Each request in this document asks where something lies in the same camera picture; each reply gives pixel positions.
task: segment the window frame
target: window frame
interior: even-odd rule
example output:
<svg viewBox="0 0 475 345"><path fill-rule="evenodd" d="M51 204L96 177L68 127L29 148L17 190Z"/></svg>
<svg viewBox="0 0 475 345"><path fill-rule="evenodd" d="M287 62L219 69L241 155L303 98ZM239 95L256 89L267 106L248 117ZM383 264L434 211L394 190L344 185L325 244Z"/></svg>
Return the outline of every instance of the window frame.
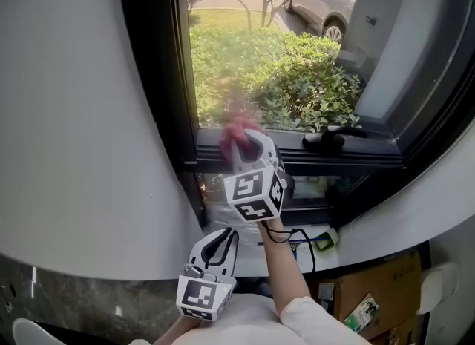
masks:
<svg viewBox="0 0 475 345"><path fill-rule="evenodd" d="M197 119L189 46L186 0L121 0L142 86L160 137L178 180L201 226L206 209L196 174L230 172L220 156L220 129L200 128ZM475 24L471 6L471 24ZM435 117L426 116L401 151L390 133L368 122L369 138L344 136L343 152L308 152L304 133L267 131L292 175L364 176L358 188L331 208L293 208L282 213L286 224L330 223L341 227L400 191L448 150L475 117L475 55Z"/></svg>

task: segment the gray floor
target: gray floor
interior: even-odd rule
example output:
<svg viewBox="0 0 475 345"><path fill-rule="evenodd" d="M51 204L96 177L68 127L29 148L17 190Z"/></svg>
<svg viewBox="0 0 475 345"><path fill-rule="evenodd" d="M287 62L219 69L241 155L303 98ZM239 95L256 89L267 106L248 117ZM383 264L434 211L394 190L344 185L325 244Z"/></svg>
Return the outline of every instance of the gray floor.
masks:
<svg viewBox="0 0 475 345"><path fill-rule="evenodd" d="M33 283L32 267L0 256L0 335L14 344L12 323L28 318L116 344L153 342L178 318L176 288L176 280L119 282L41 269Z"/></svg>

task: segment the wire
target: wire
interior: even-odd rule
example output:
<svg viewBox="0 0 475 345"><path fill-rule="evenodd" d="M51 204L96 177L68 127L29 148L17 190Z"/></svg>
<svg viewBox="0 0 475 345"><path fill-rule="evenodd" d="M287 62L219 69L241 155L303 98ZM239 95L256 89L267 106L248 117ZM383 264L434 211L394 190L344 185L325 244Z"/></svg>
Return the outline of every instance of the wire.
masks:
<svg viewBox="0 0 475 345"><path fill-rule="evenodd" d="M312 256L312 264L313 264L313 267L312 267L312 272L315 272L315 267L316 267L316 262L315 262L315 255L313 254L313 247L312 247L312 243L310 242L310 239L309 239L309 236L307 235L307 233L302 229L302 228L294 228L292 229L291 231L278 231L278 230L274 230L274 229L271 229L268 225L267 225L267 222L266 221L261 221L262 223L262 226L266 229L267 231L267 236L270 238L270 240L274 243L285 243L287 242L288 240L290 240L290 238L292 238L293 234L295 233L302 233L302 235L304 236L305 240L307 241L308 245L309 245L309 248L310 248L310 255ZM270 234L270 232L272 233L276 233L276 234L287 234L288 237L285 239L285 240L282 240L282 241L277 241L276 239L274 239L274 237Z"/></svg>

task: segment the pavement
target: pavement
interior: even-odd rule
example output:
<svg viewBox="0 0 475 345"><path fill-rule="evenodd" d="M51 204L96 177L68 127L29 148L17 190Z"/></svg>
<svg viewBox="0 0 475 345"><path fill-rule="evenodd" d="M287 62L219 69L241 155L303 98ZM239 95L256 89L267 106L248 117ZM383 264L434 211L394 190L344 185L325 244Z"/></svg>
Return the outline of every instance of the pavement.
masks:
<svg viewBox="0 0 475 345"><path fill-rule="evenodd" d="M250 10L262 11L262 0L242 0ZM284 0L277 0L274 5L281 4ZM201 0L194 6L194 9L244 9L237 0ZM303 32L310 32L307 23L296 14L288 14L284 7L279 7L275 15L275 21L282 31L293 31L297 35Z"/></svg>

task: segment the cardboard box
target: cardboard box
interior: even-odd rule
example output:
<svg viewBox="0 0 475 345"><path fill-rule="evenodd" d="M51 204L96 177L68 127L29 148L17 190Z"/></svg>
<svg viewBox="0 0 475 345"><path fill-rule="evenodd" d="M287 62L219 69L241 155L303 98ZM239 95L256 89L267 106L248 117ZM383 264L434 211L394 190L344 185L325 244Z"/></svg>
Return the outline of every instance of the cardboard box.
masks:
<svg viewBox="0 0 475 345"><path fill-rule="evenodd" d="M344 275L336 280L323 280L321 283L335 284L333 301L330 301L328 312L341 322L367 294L373 296L379 305L378 311L359 333L370 340L416 316L421 300L419 254L417 252L408 254L379 266ZM310 287L317 301L320 301L319 284L314 285L314 288ZM331 288L324 286L323 289L325 290L323 295L328 296Z"/></svg>
<svg viewBox="0 0 475 345"><path fill-rule="evenodd" d="M372 345L409 345L414 342L416 318L410 318L371 340Z"/></svg>

